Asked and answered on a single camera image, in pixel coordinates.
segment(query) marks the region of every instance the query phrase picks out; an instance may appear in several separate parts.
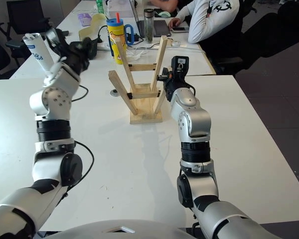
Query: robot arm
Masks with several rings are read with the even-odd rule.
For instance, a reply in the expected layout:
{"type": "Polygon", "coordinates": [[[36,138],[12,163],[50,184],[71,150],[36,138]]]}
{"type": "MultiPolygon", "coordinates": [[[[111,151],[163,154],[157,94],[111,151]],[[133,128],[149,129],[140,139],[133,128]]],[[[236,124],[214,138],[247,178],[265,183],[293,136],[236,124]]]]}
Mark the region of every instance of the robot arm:
{"type": "Polygon", "coordinates": [[[60,60],[44,79],[43,88],[30,97],[39,139],[32,169],[34,184],[0,202],[0,238],[32,238],[82,177],[82,160],[74,154],[69,120],[79,75],[89,65],[90,40],[80,46],[68,45],[61,30],[53,28],[46,36],[60,60]]]}
{"type": "Polygon", "coordinates": [[[188,61],[188,57],[173,57],[172,71],[164,68],[157,79],[164,83],[171,116],[178,122],[183,172],[177,179],[179,201],[193,211],[207,239],[277,239],[234,205],[219,200],[210,158],[211,119],[185,82],[188,61]]]}

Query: glass bottle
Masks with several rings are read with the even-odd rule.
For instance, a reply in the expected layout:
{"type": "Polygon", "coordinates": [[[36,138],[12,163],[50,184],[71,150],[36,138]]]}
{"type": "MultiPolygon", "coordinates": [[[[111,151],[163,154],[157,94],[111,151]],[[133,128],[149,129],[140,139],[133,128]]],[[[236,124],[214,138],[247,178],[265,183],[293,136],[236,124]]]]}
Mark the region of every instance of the glass bottle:
{"type": "Polygon", "coordinates": [[[144,9],[144,32],[146,43],[153,42],[154,10],[152,8],[144,9]]]}

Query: person's hand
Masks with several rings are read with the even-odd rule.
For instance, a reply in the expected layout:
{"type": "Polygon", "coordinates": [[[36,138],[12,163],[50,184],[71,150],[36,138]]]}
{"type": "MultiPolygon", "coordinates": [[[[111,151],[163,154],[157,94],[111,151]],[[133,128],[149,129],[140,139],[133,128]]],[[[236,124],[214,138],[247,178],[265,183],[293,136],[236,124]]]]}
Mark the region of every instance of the person's hand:
{"type": "Polygon", "coordinates": [[[172,27],[178,26],[180,24],[181,24],[180,19],[177,17],[174,17],[172,20],[169,21],[168,28],[169,28],[169,30],[171,30],[172,27]]]}

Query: desk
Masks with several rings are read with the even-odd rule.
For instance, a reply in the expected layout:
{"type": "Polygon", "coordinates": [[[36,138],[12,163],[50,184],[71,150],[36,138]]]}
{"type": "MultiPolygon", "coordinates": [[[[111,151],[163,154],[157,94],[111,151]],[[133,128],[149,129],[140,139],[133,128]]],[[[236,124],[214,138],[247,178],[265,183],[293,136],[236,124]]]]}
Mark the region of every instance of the desk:
{"type": "MultiPolygon", "coordinates": [[[[95,2],[94,1],[82,1],[80,2],[75,9],[60,23],[58,26],[62,30],[69,30],[70,34],[66,37],[66,41],[68,43],[72,41],[79,41],[78,31],[83,27],[80,25],[80,22],[77,18],[77,13],[83,11],[93,10],[95,2]]],[[[127,19],[124,18],[125,23],[130,23],[136,27],[135,19],[127,19]]],[[[104,31],[101,31],[101,38],[103,40],[107,39],[107,35],[105,35],[104,31]]],[[[188,75],[215,75],[215,71],[209,63],[206,55],[200,50],[197,44],[189,44],[187,45],[187,33],[177,33],[172,38],[176,38],[182,42],[182,48],[168,48],[165,51],[163,64],[162,66],[169,66],[171,59],[175,55],[188,56],[190,59],[190,67],[188,71],[188,75]]],[[[57,61],[58,56],[49,49],[52,58],[54,61],[57,61]]],[[[156,60],[157,50],[148,50],[145,55],[143,55],[139,60],[132,61],[131,63],[136,64],[146,64],[146,63],[154,63],[156,60]]],[[[120,77],[125,75],[124,68],[122,65],[118,65],[111,58],[111,54],[109,51],[98,51],[97,56],[94,60],[90,61],[90,69],[95,69],[97,74],[102,69],[105,72],[109,70],[116,70],[120,77]]],[[[136,73],[135,76],[143,76],[144,74],[136,73]]],[[[29,57],[21,67],[12,75],[11,79],[18,78],[44,78],[45,73],[36,62],[33,57],[29,57]]]]}
{"type": "MultiPolygon", "coordinates": [[[[191,226],[191,211],[178,202],[181,152],[169,103],[162,105],[162,123],[130,125],[123,100],[109,94],[113,86],[107,72],[100,72],[98,79],[93,75],[81,74],[90,92],[73,103],[71,127],[72,136],[91,148],[96,161],[42,230],[62,231],[109,219],[191,226]]],[[[261,224],[299,220],[299,182],[235,79],[196,76],[186,81],[211,115],[211,156],[220,199],[261,224]]],[[[0,199],[32,184],[37,137],[28,99],[41,84],[42,79],[0,81],[0,199]]],[[[80,89],[75,98],[82,94],[80,89]]],[[[75,152],[85,171],[90,155],[79,146],[75,152]]]]}

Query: laptop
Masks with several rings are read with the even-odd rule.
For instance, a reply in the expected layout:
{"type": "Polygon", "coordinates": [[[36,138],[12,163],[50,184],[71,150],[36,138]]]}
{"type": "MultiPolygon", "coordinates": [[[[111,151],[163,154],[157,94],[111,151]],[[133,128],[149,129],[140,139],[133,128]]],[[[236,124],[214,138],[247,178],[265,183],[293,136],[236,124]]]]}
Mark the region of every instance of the laptop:
{"type": "MultiPolygon", "coordinates": [[[[133,10],[134,18],[136,21],[136,25],[138,26],[141,37],[144,38],[145,37],[144,21],[139,20],[138,13],[137,13],[135,5],[134,5],[134,1],[130,0],[130,3],[131,3],[132,10],[133,10]]],[[[153,36],[154,37],[171,36],[171,33],[168,29],[168,26],[167,26],[165,20],[154,20],[153,36]]]]}

